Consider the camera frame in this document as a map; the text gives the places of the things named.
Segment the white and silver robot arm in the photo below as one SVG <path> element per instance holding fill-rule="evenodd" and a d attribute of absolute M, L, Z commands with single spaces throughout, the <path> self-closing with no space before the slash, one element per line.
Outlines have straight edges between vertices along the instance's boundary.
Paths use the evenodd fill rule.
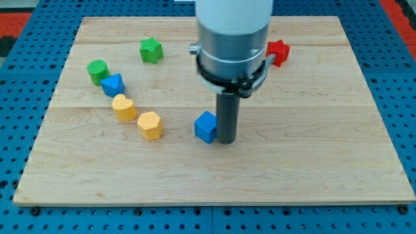
<path fill-rule="evenodd" d="M 250 97 L 266 79 L 274 56 L 266 56 L 273 0 L 197 0 L 198 77 L 216 94 Z"/>

